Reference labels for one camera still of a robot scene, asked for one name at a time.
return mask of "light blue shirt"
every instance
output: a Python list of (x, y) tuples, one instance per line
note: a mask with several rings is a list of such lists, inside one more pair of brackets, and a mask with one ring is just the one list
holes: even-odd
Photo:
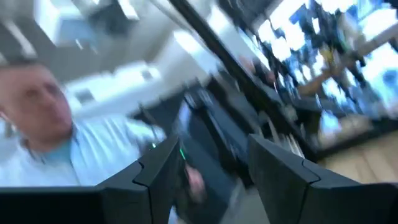
[[(46, 154), (19, 145), (0, 170), (4, 187), (97, 185), (132, 164), (152, 142), (165, 138), (163, 130), (124, 116), (74, 122), (71, 140)], [(174, 212), (169, 223), (176, 223)]]

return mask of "man's hand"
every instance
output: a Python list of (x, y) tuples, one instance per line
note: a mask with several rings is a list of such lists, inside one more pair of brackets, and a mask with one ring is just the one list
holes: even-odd
[(203, 180), (203, 177), (198, 170), (190, 167), (189, 165), (186, 165), (185, 169), (188, 174), (192, 198), (197, 202), (202, 202), (205, 198), (205, 181)]

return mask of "man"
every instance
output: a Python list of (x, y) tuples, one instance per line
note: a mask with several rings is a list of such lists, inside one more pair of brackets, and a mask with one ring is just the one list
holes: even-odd
[[(124, 116), (74, 122), (56, 79), (34, 60), (0, 67), (0, 115), (21, 133), (16, 153), (0, 165), (3, 187), (97, 185), (165, 137)], [(191, 193), (200, 194), (201, 175), (186, 169)]]

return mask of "wooden floor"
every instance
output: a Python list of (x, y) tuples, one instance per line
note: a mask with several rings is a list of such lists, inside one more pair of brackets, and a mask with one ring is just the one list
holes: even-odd
[(360, 183), (398, 182), (398, 131), (319, 162)]

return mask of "person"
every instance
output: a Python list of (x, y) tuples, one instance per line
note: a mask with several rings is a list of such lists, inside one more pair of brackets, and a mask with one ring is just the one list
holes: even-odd
[[(36, 60), (0, 67), (0, 115), (18, 130), (16, 152), (0, 164), (1, 187), (97, 185), (136, 161), (165, 133), (125, 116), (72, 119), (51, 71)], [(204, 191), (186, 165), (192, 194)], [(174, 211), (169, 223), (176, 223)]]

